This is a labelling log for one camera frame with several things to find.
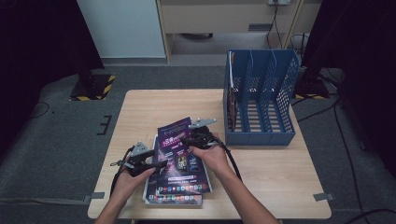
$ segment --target white wall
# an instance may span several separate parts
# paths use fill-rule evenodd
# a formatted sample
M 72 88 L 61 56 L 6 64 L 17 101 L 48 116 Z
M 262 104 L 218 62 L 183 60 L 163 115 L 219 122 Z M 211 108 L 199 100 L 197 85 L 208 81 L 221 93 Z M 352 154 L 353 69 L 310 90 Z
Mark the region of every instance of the white wall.
M 165 58 L 155 0 L 78 0 L 101 58 Z

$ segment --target gray floor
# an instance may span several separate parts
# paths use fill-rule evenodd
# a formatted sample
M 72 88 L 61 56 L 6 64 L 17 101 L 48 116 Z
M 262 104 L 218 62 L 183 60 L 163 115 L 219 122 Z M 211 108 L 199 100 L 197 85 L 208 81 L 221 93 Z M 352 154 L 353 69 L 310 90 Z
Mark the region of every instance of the gray floor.
M 222 42 L 228 41 L 226 38 L 224 35 L 219 37 Z M 43 103 L 38 103 L 32 114 L 37 118 L 26 123 L 7 160 L 0 167 L 0 198 L 82 201 L 84 196 L 90 195 L 94 191 L 123 97 L 130 89 L 222 88 L 225 70 L 222 49 L 194 54 L 196 47 L 188 46 L 195 45 L 197 41 L 179 36 L 177 43 L 180 45 L 174 49 L 170 64 L 108 64 L 106 70 L 116 79 L 103 101 L 68 101 L 77 76 L 66 77 L 45 87 L 40 98 Z M 231 45 L 245 47 L 232 41 Z M 330 99 L 304 100 L 294 105 L 293 109 L 297 119 L 301 119 L 331 105 L 336 98 L 333 95 Z M 374 152 L 361 150 L 360 140 L 345 111 L 338 107 L 337 114 L 346 136 L 364 210 L 396 209 L 396 179 L 384 169 Z M 106 122 L 104 116 L 112 116 L 112 120 L 107 133 L 97 135 L 103 131 L 101 123 Z M 299 124 L 322 187 L 336 199 L 329 202 L 332 217 L 327 220 L 283 221 L 286 224 L 346 223 L 359 215 L 360 209 L 334 113 L 330 110 Z M 93 223 L 87 216 L 87 210 L 87 204 L 0 203 L 0 223 Z M 396 223 L 396 215 L 389 213 L 374 214 L 368 219 L 370 223 Z M 354 223 L 365 222 L 360 219 Z

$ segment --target light wood tabletop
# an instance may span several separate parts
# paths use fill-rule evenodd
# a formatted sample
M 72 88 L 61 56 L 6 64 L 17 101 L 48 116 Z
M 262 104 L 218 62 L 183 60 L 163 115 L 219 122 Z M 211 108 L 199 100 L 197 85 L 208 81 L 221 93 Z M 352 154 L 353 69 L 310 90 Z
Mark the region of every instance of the light wood tabletop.
M 191 117 L 216 119 L 211 132 L 224 140 L 223 90 L 134 90 L 128 91 L 122 105 L 95 192 L 103 199 L 92 199 L 88 216 L 97 218 L 108 201 L 111 182 L 118 171 L 110 163 L 122 159 L 126 150 L 142 141 L 151 147 L 157 128 Z M 327 201 L 316 201 L 323 193 L 317 172 L 292 110 L 296 135 L 286 147 L 229 147 L 247 188 L 276 218 L 324 219 L 332 211 Z M 131 219 L 239 219 L 224 188 L 208 171 L 213 192 L 204 194 L 202 207 L 152 207 L 142 200 L 140 186 L 120 213 Z

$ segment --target book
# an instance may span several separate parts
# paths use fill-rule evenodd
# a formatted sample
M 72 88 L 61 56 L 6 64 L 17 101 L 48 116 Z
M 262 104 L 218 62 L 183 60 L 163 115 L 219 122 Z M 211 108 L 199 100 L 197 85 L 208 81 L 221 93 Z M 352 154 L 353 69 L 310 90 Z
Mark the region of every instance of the book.
M 157 135 L 154 139 L 153 150 L 158 151 L 159 143 Z M 157 162 L 158 157 L 154 155 L 151 162 Z M 168 194 L 158 195 L 157 188 L 157 175 L 154 174 L 146 181 L 145 190 L 143 192 L 143 201 L 147 205 L 197 205 L 201 206 L 203 203 L 202 195 L 181 195 L 181 194 Z
M 158 128 L 158 161 L 168 164 L 157 176 L 158 195 L 194 195 L 212 191 L 206 167 L 195 157 L 188 146 L 181 143 L 181 137 L 190 135 L 191 118 L 187 117 Z

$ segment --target yellow and black hazard tape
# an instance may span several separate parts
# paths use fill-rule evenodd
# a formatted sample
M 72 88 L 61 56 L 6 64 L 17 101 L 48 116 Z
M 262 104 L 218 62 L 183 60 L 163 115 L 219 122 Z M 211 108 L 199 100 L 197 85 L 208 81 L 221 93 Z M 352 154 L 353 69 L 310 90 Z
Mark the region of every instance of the yellow and black hazard tape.
M 90 101 L 90 100 L 103 100 L 107 97 L 108 92 L 111 89 L 111 86 L 113 85 L 114 78 L 116 76 L 109 76 L 107 84 L 105 88 L 103 89 L 103 93 L 101 95 L 96 95 L 96 96 L 85 96 L 85 95 L 80 95 L 80 96 L 75 96 L 75 97 L 70 97 L 70 100 L 72 101 Z
M 326 94 L 295 94 L 296 99 L 327 99 Z

